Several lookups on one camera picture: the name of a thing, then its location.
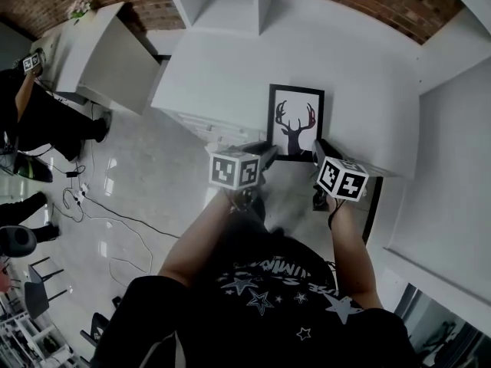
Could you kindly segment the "white metal rack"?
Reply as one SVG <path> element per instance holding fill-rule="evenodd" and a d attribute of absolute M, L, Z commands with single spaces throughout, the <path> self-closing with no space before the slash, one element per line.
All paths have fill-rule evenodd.
<path fill-rule="evenodd" d="M 0 357 L 22 368 L 77 368 L 58 328 L 39 326 L 27 313 L 0 317 Z"/>

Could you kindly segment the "black four-legged chair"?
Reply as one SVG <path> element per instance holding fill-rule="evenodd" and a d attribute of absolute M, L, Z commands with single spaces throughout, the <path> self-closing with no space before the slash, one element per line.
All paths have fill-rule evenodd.
<path fill-rule="evenodd" d="M 52 300 L 68 292 L 67 289 L 64 289 L 51 297 L 48 296 L 45 283 L 64 271 L 64 269 L 61 269 L 47 275 L 40 275 L 35 269 L 35 266 L 49 259 L 50 257 L 42 258 L 28 265 L 28 280 L 24 283 L 24 301 L 26 311 L 32 320 L 37 319 L 45 313 L 50 307 Z"/>

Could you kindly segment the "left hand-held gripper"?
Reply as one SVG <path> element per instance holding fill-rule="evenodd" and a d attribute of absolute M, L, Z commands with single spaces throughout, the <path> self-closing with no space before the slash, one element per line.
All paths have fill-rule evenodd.
<path fill-rule="evenodd" d="M 245 151 L 228 148 L 210 153 L 209 183 L 224 191 L 234 209 L 265 215 L 260 180 L 277 154 L 278 147 L 266 141 L 248 143 Z"/>

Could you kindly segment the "person's left forearm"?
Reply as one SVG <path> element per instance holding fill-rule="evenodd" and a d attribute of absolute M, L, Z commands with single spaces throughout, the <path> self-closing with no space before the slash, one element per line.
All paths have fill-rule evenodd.
<path fill-rule="evenodd" d="M 190 287 L 216 261 L 252 258 L 269 236 L 259 193 L 219 190 L 171 248 L 158 275 Z"/>

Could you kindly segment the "green black bag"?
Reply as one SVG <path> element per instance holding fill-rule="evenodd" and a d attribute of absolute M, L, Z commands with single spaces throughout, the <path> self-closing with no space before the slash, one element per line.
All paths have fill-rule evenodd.
<path fill-rule="evenodd" d="M 38 182 L 53 182 L 49 165 L 38 157 L 18 153 L 15 159 L 14 174 Z"/>

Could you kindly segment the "person's right forearm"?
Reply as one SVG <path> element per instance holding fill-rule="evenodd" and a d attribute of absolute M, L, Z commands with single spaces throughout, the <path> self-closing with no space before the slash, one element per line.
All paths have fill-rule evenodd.
<path fill-rule="evenodd" d="M 330 210 L 330 229 L 339 291 L 351 297 L 364 309 L 382 308 L 373 265 L 352 207 L 330 196 L 326 198 L 326 202 Z"/>

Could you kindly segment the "white shelf unit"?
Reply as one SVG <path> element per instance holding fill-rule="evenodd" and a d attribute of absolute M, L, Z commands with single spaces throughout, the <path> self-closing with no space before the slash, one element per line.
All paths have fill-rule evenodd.
<path fill-rule="evenodd" d="M 188 30 L 259 36 L 290 8 L 393 43 L 425 93 L 491 58 L 491 0 L 173 0 Z"/>

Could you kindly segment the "black framed glass panel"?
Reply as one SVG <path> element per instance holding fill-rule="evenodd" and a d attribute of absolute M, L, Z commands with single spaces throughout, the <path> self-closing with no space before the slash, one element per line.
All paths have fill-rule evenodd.
<path fill-rule="evenodd" d="M 408 284 L 394 313 L 420 368 L 491 368 L 491 337 Z"/>

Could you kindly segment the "framed deer antler picture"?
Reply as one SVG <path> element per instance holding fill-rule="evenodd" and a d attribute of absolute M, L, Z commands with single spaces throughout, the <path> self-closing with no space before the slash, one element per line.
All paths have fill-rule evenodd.
<path fill-rule="evenodd" d="M 267 143 L 277 159 L 311 162 L 314 141 L 321 138 L 325 92 L 307 87 L 269 85 Z"/>

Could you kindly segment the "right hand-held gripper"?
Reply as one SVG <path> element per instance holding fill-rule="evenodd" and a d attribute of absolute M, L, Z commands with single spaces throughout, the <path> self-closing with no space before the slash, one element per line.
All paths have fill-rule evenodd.
<path fill-rule="evenodd" d="M 343 160 L 343 155 L 325 139 L 316 139 L 311 148 L 315 166 L 320 166 L 316 183 L 332 198 L 359 202 L 369 175 L 360 164 Z"/>

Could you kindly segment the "white cabinet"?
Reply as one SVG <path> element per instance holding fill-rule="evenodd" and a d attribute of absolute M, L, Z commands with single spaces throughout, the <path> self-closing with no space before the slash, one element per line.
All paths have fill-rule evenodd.
<path fill-rule="evenodd" d="M 118 18 L 124 3 L 89 11 L 46 31 L 31 45 L 41 49 L 41 82 L 77 104 L 93 101 L 141 115 L 160 71 L 150 52 Z"/>

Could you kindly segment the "black round bin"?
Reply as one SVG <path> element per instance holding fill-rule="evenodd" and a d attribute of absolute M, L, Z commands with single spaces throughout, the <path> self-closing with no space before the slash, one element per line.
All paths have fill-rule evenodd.
<path fill-rule="evenodd" d="M 34 232 L 22 225 L 0 228 L 0 255 L 22 258 L 30 255 L 37 246 Z"/>

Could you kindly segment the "white desk with drawers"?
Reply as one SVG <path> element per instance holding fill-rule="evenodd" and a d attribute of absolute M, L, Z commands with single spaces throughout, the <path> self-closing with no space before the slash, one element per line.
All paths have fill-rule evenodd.
<path fill-rule="evenodd" d="M 348 156 L 412 178 L 418 45 L 329 0 L 272 0 L 257 37 L 188 30 L 152 105 L 251 130 L 267 127 L 269 87 L 323 90 L 323 137 Z"/>

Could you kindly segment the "person's black star t-shirt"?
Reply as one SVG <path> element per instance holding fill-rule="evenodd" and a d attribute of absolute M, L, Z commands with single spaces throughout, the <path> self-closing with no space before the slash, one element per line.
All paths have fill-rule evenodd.
<path fill-rule="evenodd" d="M 282 235 L 241 227 L 190 287 L 133 280 L 91 368 L 418 368 L 403 321 L 339 292 L 328 264 Z"/>

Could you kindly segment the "pink flower bouquet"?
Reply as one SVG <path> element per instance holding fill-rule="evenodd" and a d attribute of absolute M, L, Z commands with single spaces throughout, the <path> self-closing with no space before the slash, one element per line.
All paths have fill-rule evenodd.
<path fill-rule="evenodd" d="M 93 0 L 75 0 L 68 8 L 68 19 L 82 18 L 93 8 Z"/>

